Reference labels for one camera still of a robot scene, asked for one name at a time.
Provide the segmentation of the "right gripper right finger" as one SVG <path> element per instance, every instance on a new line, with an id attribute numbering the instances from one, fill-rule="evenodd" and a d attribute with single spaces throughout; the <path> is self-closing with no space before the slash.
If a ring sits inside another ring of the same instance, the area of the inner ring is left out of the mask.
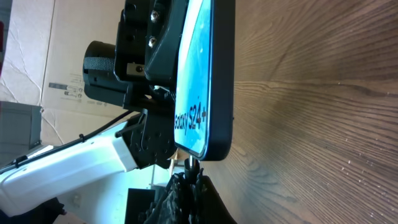
<path id="1" fill-rule="evenodd" d="M 236 224 L 211 179 L 200 169 L 193 190 L 195 221 L 199 224 Z"/>

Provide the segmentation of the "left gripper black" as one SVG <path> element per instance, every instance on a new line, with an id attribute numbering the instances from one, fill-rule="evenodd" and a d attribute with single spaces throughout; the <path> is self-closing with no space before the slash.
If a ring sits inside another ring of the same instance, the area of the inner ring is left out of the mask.
<path id="1" fill-rule="evenodd" d="M 127 0 L 121 11 L 114 75 L 127 85 L 122 107 L 172 112 L 171 97 L 156 85 L 174 86 L 187 0 Z"/>

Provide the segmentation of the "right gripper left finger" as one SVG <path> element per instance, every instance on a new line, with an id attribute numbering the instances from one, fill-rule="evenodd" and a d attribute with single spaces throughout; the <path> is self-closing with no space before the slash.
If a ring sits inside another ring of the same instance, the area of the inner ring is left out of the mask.
<path id="1" fill-rule="evenodd" d="M 160 199 L 152 202 L 150 207 L 141 212 L 138 222 L 143 224 L 189 224 L 193 207 L 193 193 L 184 174 L 174 174 L 165 189 L 161 191 Z"/>

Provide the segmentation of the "blue Galaxy smartphone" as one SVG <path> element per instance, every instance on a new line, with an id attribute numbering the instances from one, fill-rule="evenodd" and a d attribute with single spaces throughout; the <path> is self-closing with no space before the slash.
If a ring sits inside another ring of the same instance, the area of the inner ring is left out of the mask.
<path id="1" fill-rule="evenodd" d="M 190 1 L 178 51 L 174 141 L 199 161 L 221 161 L 233 135 L 234 0 Z"/>

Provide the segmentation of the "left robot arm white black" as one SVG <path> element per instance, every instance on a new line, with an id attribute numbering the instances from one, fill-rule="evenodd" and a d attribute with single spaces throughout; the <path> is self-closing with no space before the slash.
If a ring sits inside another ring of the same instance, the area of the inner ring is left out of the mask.
<path id="1" fill-rule="evenodd" d="M 55 1 L 41 104 L 71 141 L 1 169 L 1 213 L 18 217 L 175 152 L 177 55 L 186 1 Z"/>

